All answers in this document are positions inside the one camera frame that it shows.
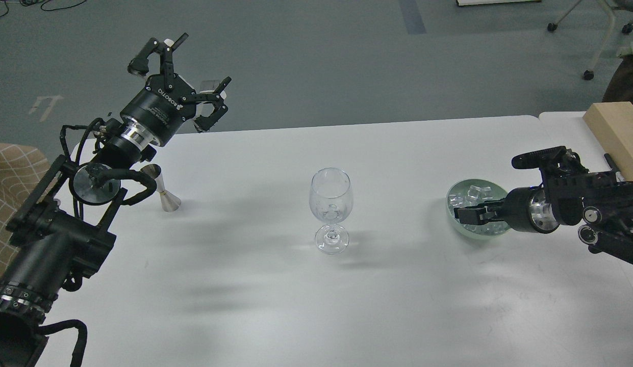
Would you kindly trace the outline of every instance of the glass base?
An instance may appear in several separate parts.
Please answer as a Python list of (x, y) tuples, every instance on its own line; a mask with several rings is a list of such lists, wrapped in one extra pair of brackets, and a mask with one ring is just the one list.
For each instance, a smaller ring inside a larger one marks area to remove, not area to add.
[(314, 236), (316, 247), (328, 255), (344, 251), (348, 246), (348, 232), (338, 224), (326, 224)]

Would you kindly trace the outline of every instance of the robotic arm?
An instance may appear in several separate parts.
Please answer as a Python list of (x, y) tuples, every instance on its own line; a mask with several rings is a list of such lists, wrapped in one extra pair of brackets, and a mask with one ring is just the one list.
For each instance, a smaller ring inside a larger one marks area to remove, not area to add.
[(559, 225), (585, 224), (579, 239), (591, 253), (608, 253), (633, 264), (633, 181), (620, 181), (617, 169), (589, 172), (579, 155), (564, 146), (517, 155), (515, 169), (539, 169), (542, 183), (511, 190), (501, 200), (457, 207), (463, 224), (505, 221), (520, 232), (551, 233)]
[[(86, 327), (69, 320), (42, 327), (45, 315), (58, 297), (58, 291), (77, 291), (83, 278), (94, 275), (114, 246), (116, 235), (108, 232), (122, 205), (134, 205), (155, 192), (155, 181), (133, 164), (150, 161), (155, 146), (165, 146), (188, 119), (196, 105), (211, 103), (214, 111), (198, 116), (198, 132), (206, 132), (227, 112), (221, 93), (230, 83), (226, 77), (216, 90), (197, 93), (173, 70), (172, 53), (187, 39), (184, 33), (176, 42), (162, 43), (151, 38), (130, 62), (128, 71), (146, 76), (148, 56), (160, 54), (160, 73), (146, 84), (121, 111), (123, 121), (95, 119), (88, 126), (65, 125), (60, 133), (64, 155), (59, 156), (31, 195), (9, 221), (13, 232), (10, 243), (19, 253), (0, 279), (0, 367), (32, 367), (46, 346), (46, 335), (65, 328), (77, 328), (79, 339), (71, 365), (81, 365)], [(75, 160), (65, 140), (67, 128), (84, 129)], [(95, 156), (81, 164), (83, 144), (90, 133), (97, 137)], [(141, 193), (126, 198), (121, 188), (124, 179), (145, 186)], [(74, 215), (65, 213), (54, 199), (69, 181), (74, 197)], [(83, 204), (109, 204), (97, 225), (83, 221)]]

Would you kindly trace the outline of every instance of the jigger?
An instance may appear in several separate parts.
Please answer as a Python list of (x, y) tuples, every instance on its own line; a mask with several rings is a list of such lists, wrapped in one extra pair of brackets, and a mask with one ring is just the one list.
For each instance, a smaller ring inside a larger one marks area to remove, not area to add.
[(162, 169), (156, 164), (150, 164), (142, 167), (140, 172), (149, 175), (158, 184), (156, 191), (160, 193), (160, 201), (162, 201), (162, 210), (165, 212), (174, 212), (181, 207), (181, 200), (174, 194), (165, 190), (164, 181), (162, 180)]

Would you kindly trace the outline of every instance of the black pen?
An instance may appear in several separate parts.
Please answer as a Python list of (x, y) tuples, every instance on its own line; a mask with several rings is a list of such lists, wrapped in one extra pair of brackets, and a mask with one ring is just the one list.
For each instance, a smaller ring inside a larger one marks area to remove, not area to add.
[(613, 160), (611, 155), (608, 153), (605, 153), (604, 159), (606, 160), (606, 163), (609, 165), (611, 170), (615, 172), (615, 177), (617, 178), (618, 182), (624, 182), (624, 176), (622, 176), (622, 172), (620, 172), (620, 168), (618, 167), (618, 165), (615, 164), (615, 160)]

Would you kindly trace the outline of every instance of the wooden block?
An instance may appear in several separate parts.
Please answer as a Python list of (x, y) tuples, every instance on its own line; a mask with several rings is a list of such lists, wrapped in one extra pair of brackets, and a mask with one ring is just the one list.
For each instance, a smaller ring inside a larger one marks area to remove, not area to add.
[(633, 104), (594, 103), (584, 121), (627, 181), (633, 181)]

